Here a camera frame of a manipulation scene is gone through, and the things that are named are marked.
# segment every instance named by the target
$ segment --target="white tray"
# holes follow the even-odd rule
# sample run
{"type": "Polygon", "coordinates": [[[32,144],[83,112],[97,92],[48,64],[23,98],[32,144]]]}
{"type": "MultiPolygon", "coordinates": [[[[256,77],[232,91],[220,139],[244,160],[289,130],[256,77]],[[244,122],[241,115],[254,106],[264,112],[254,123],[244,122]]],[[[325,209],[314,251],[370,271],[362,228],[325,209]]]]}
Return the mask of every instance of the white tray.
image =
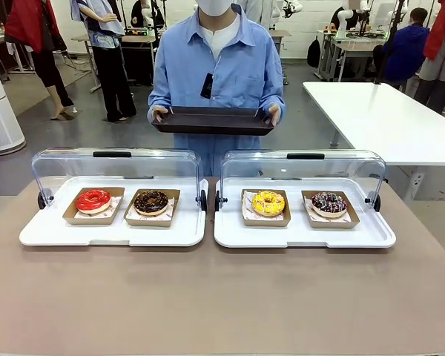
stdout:
{"type": "MultiPolygon", "coordinates": [[[[200,183],[208,193],[208,181],[200,183]]],[[[74,177],[55,194],[54,203],[39,211],[20,233],[23,245],[129,245],[189,247],[201,241],[206,213],[196,203],[195,178],[124,179],[121,177],[74,177]],[[62,217],[82,188],[123,187],[122,204],[112,225],[69,225],[62,217]],[[170,228],[130,226],[125,209],[137,189],[179,189],[177,212],[170,228]]]]}
{"type": "Polygon", "coordinates": [[[274,181],[266,178],[228,178],[224,181],[224,197],[228,202],[214,219],[214,238],[229,248],[285,248],[326,246],[334,248],[388,248],[395,235],[384,218],[364,202],[366,194],[353,180],[345,178],[308,178],[303,181],[274,181]],[[243,189],[285,190],[289,200],[291,221],[285,228],[248,227],[241,213],[243,189]],[[359,215],[355,228],[315,229],[309,225],[302,201],[302,190],[343,191],[359,215]]]}

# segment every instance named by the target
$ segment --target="display case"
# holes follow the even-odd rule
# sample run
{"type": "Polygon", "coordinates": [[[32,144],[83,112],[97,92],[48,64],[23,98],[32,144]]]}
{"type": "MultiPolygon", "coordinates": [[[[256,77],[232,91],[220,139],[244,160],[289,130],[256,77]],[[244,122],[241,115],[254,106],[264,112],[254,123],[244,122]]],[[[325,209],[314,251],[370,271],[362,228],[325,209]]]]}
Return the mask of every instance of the display case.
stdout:
{"type": "Polygon", "coordinates": [[[395,244],[395,235],[379,212],[386,164],[372,152],[231,151],[221,172],[214,221],[220,245],[388,248],[395,244]],[[255,198],[249,194],[258,191],[285,195],[285,207],[272,222],[254,214],[260,206],[251,205],[255,198]],[[319,200],[312,198],[326,197],[323,193],[340,199],[342,217],[317,219],[312,203],[319,200]]]}
{"type": "MultiPolygon", "coordinates": [[[[23,229],[20,240],[24,245],[195,245],[204,234],[208,192],[208,182],[199,177],[199,165],[200,158],[193,151],[42,151],[32,161],[40,211],[23,229]],[[78,202],[85,198],[93,204],[101,199],[85,197],[95,191],[104,192],[103,199],[111,196],[106,201],[109,205],[102,206],[107,210],[83,214],[78,202]],[[163,209],[132,216],[134,200],[145,192],[163,194],[165,200],[157,201],[164,202],[163,209]]],[[[153,198],[148,202],[155,208],[153,198]]]]}

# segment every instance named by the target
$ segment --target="white wall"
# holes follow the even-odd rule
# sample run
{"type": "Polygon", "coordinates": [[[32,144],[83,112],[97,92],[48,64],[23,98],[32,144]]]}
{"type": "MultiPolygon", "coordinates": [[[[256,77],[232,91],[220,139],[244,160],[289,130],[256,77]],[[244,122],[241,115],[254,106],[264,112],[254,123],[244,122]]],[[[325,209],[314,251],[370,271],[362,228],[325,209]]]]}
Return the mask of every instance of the white wall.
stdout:
{"type": "MultiPolygon", "coordinates": [[[[131,8],[135,0],[122,0],[125,15],[128,22],[131,17],[131,8]]],[[[374,21],[376,10],[383,2],[394,3],[395,0],[374,0],[371,19],[374,21]]],[[[70,19],[70,8],[68,0],[51,0],[56,14],[61,35],[66,41],[68,50],[72,53],[84,53],[85,47],[82,43],[71,41],[71,38],[85,33],[84,25],[70,19]]],[[[282,58],[306,58],[309,45],[314,40],[317,30],[322,30],[331,20],[333,12],[341,6],[341,0],[301,0],[303,11],[294,14],[290,19],[281,19],[277,24],[278,30],[287,30],[291,37],[283,40],[281,50],[282,58]]],[[[172,25],[186,19],[193,13],[194,0],[169,0],[167,4],[167,23],[172,25]]],[[[430,11],[432,0],[410,0],[409,9],[424,7],[430,11]]]]}

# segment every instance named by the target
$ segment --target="white face mask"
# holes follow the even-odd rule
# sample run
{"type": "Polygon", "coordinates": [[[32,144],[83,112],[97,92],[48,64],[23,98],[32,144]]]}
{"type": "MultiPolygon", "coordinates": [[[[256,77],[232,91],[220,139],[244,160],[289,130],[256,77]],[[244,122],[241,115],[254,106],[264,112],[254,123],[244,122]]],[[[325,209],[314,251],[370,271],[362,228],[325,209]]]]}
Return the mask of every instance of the white face mask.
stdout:
{"type": "Polygon", "coordinates": [[[232,4],[232,0],[196,0],[198,7],[208,16],[221,16],[232,4]]]}

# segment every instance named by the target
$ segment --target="red jacket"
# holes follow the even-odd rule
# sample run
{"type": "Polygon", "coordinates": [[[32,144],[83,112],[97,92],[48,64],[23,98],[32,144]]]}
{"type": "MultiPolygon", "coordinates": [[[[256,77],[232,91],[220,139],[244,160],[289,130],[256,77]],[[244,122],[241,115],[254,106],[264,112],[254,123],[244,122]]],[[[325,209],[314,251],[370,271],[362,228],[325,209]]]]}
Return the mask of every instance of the red jacket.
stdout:
{"type": "Polygon", "coordinates": [[[442,4],[442,7],[437,15],[437,19],[430,30],[429,37],[425,44],[423,54],[428,59],[435,59],[442,43],[445,39],[445,0],[438,0],[442,4]]]}
{"type": "MultiPolygon", "coordinates": [[[[46,7],[53,22],[53,34],[59,35],[50,0],[46,1],[46,7]]],[[[5,35],[29,45],[35,52],[40,53],[43,46],[42,15],[42,0],[14,0],[5,24],[5,35]]]]}

